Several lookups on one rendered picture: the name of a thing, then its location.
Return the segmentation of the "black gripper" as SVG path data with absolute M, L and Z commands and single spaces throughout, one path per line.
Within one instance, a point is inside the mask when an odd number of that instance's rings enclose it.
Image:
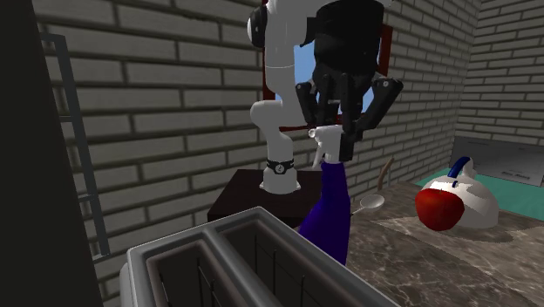
M 384 4 L 378 0 L 333 0 L 306 17 L 302 45 L 314 45 L 315 68 L 310 79 L 296 85 L 296 96 L 309 126 L 335 125 L 339 100 L 333 79 L 343 74 L 339 81 L 341 162 L 352 160 L 355 143 L 364 131 L 377 127 L 404 88 L 395 78 L 373 80 L 383 16 Z M 361 114 L 369 89 L 373 99 Z

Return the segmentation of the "silver toaster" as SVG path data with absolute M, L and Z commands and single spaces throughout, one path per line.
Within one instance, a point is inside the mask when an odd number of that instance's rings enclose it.
M 399 307 L 261 207 L 126 252 L 121 307 Z

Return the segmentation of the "red framed window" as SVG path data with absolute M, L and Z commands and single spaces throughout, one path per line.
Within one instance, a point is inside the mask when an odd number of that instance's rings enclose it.
M 391 42 L 393 28 L 387 24 L 382 26 L 382 35 L 377 56 L 377 70 L 375 78 L 384 78 L 388 75 Z M 310 43 L 304 47 L 295 46 L 295 81 L 307 81 L 315 68 L 314 44 Z M 269 90 L 266 85 L 265 68 L 262 68 L 262 100 L 279 100 L 280 96 Z M 369 89 L 363 98 L 363 109 L 361 116 L 368 109 L 373 100 L 373 91 Z

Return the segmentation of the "silver spoon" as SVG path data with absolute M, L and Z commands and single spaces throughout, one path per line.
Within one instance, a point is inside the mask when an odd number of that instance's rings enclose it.
M 351 213 L 371 213 L 378 211 L 384 205 L 384 197 L 380 194 L 368 194 L 359 201 L 358 207 Z

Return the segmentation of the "red apple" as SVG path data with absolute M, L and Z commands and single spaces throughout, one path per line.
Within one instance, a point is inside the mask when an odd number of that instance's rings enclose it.
M 456 194 L 435 188 L 419 191 L 415 208 L 419 220 L 434 231 L 453 228 L 465 211 L 464 202 Z

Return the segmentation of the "grey metal frame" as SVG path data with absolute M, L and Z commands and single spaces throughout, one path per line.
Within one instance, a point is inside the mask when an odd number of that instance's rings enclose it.
M 71 68 L 71 61 L 65 37 L 58 34 L 40 32 L 42 41 L 52 43 L 55 46 L 56 57 L 61 73 L 63 87 L 65 89 L 66 103 L 69 114 L 60 116 L 61 122 L 69 122 L 72 125 L 78 157 L 85 179 L 86 194 L 79 196 L 80 203 L 88 202 L 92 213 L 92 220 L 99 244 L 99 253 L 92 257 L 94 263 L 99 263 L 111 255 L 108 238 L 105 230 L 105 222 L 99 201 L 99 193 L 94 177 L 92 159 L 87 143 L 84 121 L 78 101 L 76 83 Z

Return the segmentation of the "dark robot stand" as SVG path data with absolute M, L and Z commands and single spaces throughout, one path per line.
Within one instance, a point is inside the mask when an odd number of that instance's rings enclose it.
M 320 171 L 298 171 L 299 190 L 291 194 L 271 194 L 259 187 L 263 171 L 238 169 L 207 212 L 209 222 L 262 207 L 291 228 L 298 227 L 319 201 L 322 187 Z

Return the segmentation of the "blue spray bottle white head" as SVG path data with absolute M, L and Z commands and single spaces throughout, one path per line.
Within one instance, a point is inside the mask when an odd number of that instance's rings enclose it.
M 299 234 L 345 265 L 350 238 L 350 196 L 344 164 L 340 161 L 342 135 L 340 125 L 309 130 L 309 137 L 317 143 L 312 168 L 322 171 L 322 188 L 320 199 L 304 218 Z

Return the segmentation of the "grey flat box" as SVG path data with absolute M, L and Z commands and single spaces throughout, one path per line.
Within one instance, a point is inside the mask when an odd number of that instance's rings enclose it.
M 539 187 L 544 177 L 544 147 L 456 136 L 450 167 L 462 156 L 477 174 Z

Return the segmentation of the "tall black cabinet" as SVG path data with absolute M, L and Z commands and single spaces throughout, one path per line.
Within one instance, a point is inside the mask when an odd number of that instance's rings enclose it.
M 0 307 L 103 307 L 31 0 L 0 0 Z

